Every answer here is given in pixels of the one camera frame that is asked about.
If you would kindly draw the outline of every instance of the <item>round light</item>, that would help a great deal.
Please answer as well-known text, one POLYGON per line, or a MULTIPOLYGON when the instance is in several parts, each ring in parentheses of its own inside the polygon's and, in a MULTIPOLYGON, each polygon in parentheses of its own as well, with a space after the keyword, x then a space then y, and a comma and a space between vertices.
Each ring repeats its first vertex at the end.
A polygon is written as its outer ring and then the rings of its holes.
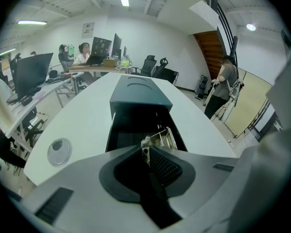
POLYGON ((249 24, 247 24, 247 29, 254 31, 254 30, 256 30, 256 27, 253 24, 249 23, 249 24))

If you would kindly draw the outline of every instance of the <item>black vent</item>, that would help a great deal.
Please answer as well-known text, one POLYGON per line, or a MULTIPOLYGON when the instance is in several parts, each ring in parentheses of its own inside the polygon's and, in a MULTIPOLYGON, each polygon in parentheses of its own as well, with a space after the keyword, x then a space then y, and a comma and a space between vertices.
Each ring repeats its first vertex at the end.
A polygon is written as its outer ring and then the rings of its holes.
POLYGON ((72 194, 72 190, 60 187, 35 215, 46 223, 53 224, 72 194))
POLYGON ((224 165, 224 164, 220 164, 220 163, 215 164, 213 167, 216 169, 219 169, 219 170, 226 171, 226 172, 231 172, 234 169, 233 166, 224 165))
POLYGON ((150 150, 150 165, 154 175, 163 187, 172 184, 182 174, 182 168, 178 164, 153 149, 150 150))

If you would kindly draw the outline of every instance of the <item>circular cap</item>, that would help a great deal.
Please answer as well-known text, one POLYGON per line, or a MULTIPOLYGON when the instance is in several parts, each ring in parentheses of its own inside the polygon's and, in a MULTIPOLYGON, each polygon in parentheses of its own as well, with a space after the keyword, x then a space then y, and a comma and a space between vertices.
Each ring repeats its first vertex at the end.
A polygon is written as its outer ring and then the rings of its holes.
POLYGON ((71 156, 72 145, 66 138, 55 140, 48 148, 48 161, 56 167, 66 164, 71 156))

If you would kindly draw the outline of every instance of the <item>man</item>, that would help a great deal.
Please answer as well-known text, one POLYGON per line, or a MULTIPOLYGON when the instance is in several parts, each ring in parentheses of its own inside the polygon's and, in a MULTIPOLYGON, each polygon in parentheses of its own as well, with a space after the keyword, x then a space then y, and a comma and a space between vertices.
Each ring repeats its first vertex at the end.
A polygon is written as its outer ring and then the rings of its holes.
POLYGON ((218 75, 216 80, 213 82, 218 83, 215 91, 213 92, 207 107, 205 109, 205 115, 211 119, 214 113, 223 105, 229 101, 229 88, 227 80, 230 86, 232 86, 237 78, 237 69, 232 64, 232 58, 230 56, 224 56, 222 60, 224 70, 218 75))

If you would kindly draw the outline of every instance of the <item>stair railing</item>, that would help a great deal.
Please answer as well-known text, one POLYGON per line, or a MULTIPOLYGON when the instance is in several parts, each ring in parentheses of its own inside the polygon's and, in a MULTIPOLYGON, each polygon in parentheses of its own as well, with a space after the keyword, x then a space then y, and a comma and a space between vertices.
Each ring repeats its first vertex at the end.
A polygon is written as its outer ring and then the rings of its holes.
POLYGON ((238 66, 238 61, 237 61, 237 54, 236 54, 236 46, 238 42, 238 37, 233 36, 232 30, 228 24, 227 18, 220 6, 220 4, 217 2, 217 0, 212 0, 214 2, 211 2, 211 0, 204 0, 218 15, 220 22, 223 26, 224 32, 227 37, 229 49, 230 49, 230 56, 234 58, 235 60, 235 65, 238 66))

